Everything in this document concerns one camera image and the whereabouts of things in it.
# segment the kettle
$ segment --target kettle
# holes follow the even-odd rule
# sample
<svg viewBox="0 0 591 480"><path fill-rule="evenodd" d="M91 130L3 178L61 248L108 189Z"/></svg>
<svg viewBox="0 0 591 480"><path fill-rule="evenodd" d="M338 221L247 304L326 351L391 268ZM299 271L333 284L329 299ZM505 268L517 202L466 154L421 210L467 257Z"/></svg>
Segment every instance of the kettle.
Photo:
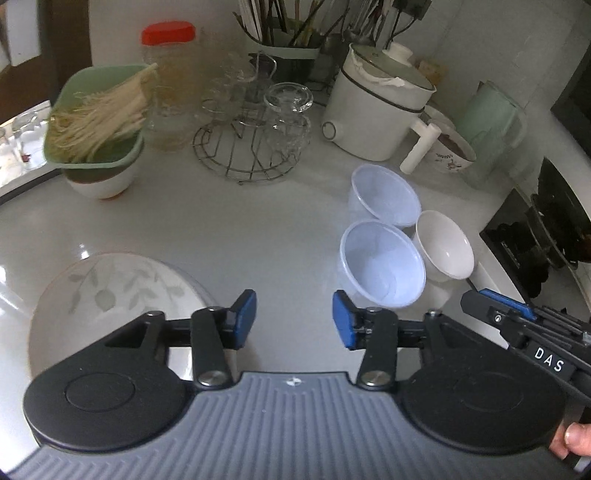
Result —
<svg viewBox="0 0 591 480"><path fill-rule="evenodd" d="M497 161L516 148L525 137L527 120L519 104L492 82L481 83L456 131L476 153L471 168L462 172L477 187L489 176Z"/></svg>

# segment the gray ribbed gripper base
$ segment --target gray ribbed gripper base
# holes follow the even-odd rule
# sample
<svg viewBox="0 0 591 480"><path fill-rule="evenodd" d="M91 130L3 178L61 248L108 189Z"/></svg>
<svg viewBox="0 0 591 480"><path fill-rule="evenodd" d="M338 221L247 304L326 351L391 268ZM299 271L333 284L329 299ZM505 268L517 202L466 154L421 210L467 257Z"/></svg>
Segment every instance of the gray ribbed gripper base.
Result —
<svg viewBox="0 0 591 480"><path fill-rule="evenodd" d="M155 440L124 452L77 455L44 446L13 480L562 480L575 473L547 449L486 457L415 429L386 393L346 374L245 373L197 395Z"/></svg>

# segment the blue gripper pad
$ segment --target blue gripper pad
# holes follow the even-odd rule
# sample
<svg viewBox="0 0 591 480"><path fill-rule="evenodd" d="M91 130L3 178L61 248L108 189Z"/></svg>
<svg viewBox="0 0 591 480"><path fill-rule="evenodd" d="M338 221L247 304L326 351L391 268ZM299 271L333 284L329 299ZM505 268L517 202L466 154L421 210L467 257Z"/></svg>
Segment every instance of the blue gripper pad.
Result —
<svg viewBox="0 0 591 480"><path fill-rule="evenodd" d="M355 324L355 315L345 306L337 291L333 293L333 321L343 345L348 349L354 348L355 332L353 331L353 325Z"/></svg>
<svg viewBox="0 0 591 480"><path fill-rule="evenodd" d="M496 300L500 303L507 305L510 309L519 312L521 316L526 320L531 320L532 322L537 320L537 315L525 303L521 303L516 300L510 299L509 297L505 297L504 295L501 295L500 293L497 293L493 290L489 290L488 288L484 288L483 290L480 290L478 293L481 293L485 297L489 297L492 300Z"/></svg>
<svg viewBox="0 0 591 480"><path fill-rule="evenodd" d="M249 296L243 300L243 305L236 312L236 325L234 326L235 349L244 347L248 333L251 331L252 324L256 317L256 293L249 291Z"/></svg>

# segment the utensil holder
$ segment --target utensil holder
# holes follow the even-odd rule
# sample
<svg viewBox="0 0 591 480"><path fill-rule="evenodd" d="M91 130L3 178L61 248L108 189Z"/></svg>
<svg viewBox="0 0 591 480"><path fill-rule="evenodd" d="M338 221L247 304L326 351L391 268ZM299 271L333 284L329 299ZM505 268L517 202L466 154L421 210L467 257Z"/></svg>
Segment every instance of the utensil holder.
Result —
<svg viewBox="0 0 591 480"><path fill-rule="evenodd" d="M287 47L292 35L275 28L273 30L275 43L278 46L263 45L258 40L252 38L247 32L243 32L246 42L247 53L263 52L275 59L277 62L277 71L273 75L273 81L295 82L302 85L308 81L310 72L314 66L314 61L320 54L320 46L317 48ZM314 34L311 42L319 38Z"/></svg>

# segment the enoki mushroom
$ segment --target enoki mushroom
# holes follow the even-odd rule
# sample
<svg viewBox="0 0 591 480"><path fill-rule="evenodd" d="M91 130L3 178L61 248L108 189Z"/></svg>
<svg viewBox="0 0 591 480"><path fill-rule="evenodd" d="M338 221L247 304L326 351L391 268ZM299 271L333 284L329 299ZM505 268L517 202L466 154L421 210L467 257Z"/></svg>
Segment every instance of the enoki mushroom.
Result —
<svg viewBox="0 0 591 480"><path fill-rule="evenodd" d="M48 145L64 163L83 163L92 162L103 145L133 136L146 118L151 100L147 84L156 69L154 63L106 92L84 95L80 105L54 110Z"/></svg>

